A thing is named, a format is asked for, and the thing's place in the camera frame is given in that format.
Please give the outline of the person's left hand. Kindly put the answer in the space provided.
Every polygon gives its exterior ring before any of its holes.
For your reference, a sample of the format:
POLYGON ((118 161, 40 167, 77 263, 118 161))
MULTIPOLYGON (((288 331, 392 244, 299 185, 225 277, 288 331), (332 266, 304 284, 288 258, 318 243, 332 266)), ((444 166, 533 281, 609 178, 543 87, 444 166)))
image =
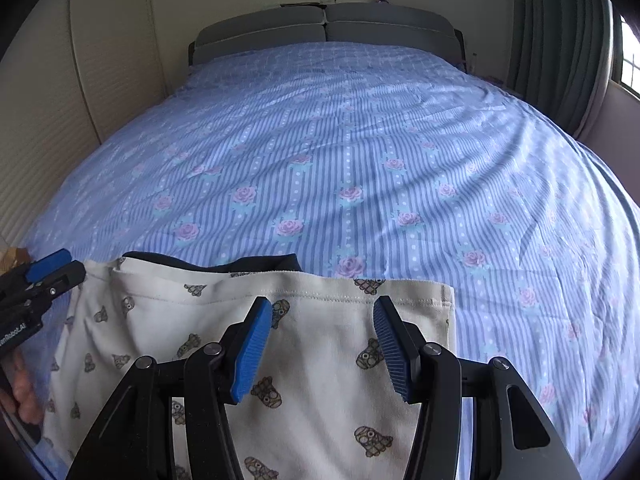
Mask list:
POLYGON ((2 359, 1 370, 6 373, 9 381, 8 388, 1 388, 2 408, 9 414, 16 415, 25 424, 40 426, 43 410, 21 349, 15 349, 2 359))

